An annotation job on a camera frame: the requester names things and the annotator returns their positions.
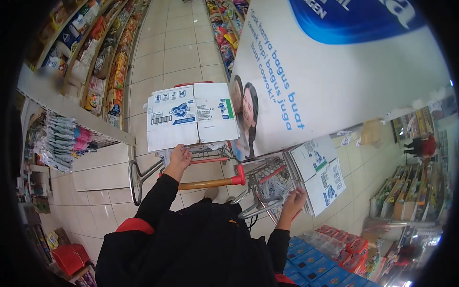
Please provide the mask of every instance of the shoe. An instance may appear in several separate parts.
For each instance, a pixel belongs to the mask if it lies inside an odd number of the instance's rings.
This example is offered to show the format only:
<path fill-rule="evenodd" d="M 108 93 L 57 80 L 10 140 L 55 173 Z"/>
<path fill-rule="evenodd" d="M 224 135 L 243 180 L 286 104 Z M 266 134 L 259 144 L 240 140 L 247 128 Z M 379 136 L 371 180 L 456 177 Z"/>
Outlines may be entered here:
<path fill-rule="evenodd" d="M 233 201 L 233 200 L 235 200 L 235 199 L 236 199 L 236 197 L 229 197 L 229 198 L 225 201 L 225 203 L 231 202 L 231 201 Z"/>
<path fill-rule="evenodd" d="M 217 198 L 218 191 L 218 187 L 207 188 L 204 192 L 204 198 L 210 198 L 212 201 L 214 201 L 214 199 Z"/>

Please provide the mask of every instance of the hand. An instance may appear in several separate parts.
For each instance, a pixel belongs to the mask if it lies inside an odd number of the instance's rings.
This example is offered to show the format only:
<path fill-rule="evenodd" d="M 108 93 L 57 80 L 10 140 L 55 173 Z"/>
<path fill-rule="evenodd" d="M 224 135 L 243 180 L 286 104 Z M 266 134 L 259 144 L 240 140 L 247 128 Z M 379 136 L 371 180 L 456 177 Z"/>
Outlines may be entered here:
<path fill-rule="evenodd" d="M 282 208 L 280 217 L 284 217 L 286 220 L 291 221 L 293 216 L 295 216 L 295 214 L 303 208 L 307 196 L 308 194 L 306 193 L 306 190 L 300 187 L 292 190 L 289 197 L 284 202 L 284 207 Z"/>
<path fill-rule="evenodd" d="M 162 173 L 180 182 L 183 172 L 190 165 L 191 155 L 184 145 L 177 145 L 171 153 L 169 165 Z"/>

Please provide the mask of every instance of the red strap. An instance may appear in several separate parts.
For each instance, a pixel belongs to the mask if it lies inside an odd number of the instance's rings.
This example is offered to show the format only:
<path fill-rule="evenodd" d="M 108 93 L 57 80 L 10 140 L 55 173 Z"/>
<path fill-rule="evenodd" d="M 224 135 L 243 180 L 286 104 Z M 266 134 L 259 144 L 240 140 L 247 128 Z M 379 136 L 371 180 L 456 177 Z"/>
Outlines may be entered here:
<path fill-rule="evenodd" d="M 123 232 L 129 230 L 139 230 L 145 232 L 146 234 L 153 234 L 154 229 L 151 227 L 145 220 L 140 218 L 128 218 L 126 219 L 115 232 Z"/>
<path fill-rule="evenodd" d="M 279 283 L 290 283 L 296 285 L 289 277 L 285 276 L 284 274 L 274 273 L 274 277 L 276 277 L 276 281 Z"/>

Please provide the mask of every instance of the black jacket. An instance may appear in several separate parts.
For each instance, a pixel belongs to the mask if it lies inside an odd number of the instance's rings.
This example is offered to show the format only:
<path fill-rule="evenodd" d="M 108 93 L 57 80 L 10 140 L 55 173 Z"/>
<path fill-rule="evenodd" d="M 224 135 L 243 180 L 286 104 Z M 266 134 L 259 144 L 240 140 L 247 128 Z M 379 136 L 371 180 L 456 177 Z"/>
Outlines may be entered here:
<path fill-rule="evenodd" d="M 178 186 L 163 174 L 136 216 L 105 235 L 98 286 L 295 286 L 282 275 L 289 231 L 274 230 L 268 244 L 250 238 L 239 205 L 210 199 L 169 211 Z"/>

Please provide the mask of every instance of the advertisement banner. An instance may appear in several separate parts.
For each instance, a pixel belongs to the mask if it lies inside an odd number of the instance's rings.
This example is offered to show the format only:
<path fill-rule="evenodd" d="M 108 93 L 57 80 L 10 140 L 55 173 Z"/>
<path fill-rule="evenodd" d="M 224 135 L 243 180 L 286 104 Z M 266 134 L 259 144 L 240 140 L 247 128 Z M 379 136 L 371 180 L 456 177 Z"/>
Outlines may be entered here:
<path fill-rule="evenodd" d="M 412 0 L 251 0 L 230 81 L 246 160 L 383 117 L 450 81 Z"/>

